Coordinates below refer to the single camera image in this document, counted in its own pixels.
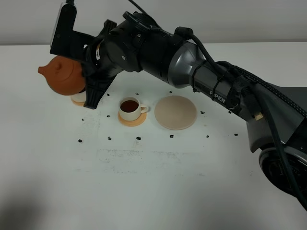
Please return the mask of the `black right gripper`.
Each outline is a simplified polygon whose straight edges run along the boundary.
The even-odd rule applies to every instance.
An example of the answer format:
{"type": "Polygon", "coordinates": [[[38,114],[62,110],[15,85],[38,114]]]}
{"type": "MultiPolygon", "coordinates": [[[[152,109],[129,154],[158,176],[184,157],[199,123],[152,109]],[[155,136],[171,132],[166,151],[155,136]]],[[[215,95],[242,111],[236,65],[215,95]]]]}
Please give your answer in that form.
{"type": "Polygon", "coordinates": [[[125,20],[117,25],[107,19],[103,29],[85,51],[82,64],[85,77],[86,101],[84,107],[96,109],[116,75],[122,71],[140,72],[139,51],[142,45],[141,26],[125,20]]]}

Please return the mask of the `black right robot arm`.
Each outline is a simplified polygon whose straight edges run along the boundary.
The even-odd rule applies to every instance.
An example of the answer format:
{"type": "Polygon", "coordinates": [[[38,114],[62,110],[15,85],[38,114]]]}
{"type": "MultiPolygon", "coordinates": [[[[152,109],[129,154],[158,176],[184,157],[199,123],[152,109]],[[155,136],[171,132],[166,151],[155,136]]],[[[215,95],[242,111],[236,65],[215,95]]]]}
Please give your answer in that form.
{"type": "Polygon", "coordinates": [[[307,90],[279,87],[226,61],[214,61],[193,30],[164,31],[145,13],[106,21],[83,46],[86,106],[96,108],[115,76],[146,71],[176,88],[191,86],[247,123],[251,151],[280,190],[307,205],[307,90]]]}

